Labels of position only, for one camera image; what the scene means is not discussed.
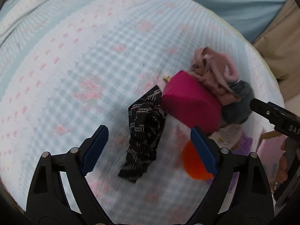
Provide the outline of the person's right hand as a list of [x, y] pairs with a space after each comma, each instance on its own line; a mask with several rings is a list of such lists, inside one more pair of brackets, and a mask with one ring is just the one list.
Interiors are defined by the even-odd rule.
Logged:
[[278, 165], [278, 170], [276, 173], [276, 177], [275, 177], [275, 182], [276, 183], [283, 183], [284, 181], [286, 181], [288, 175], [287, 175], [287, 158], [285, 155], [285, 143], [283, 143], [281, 145], [281, 150], [284, 151], [284, 153], [282, 154], [280, 160], [279, 160], [279, 165]]

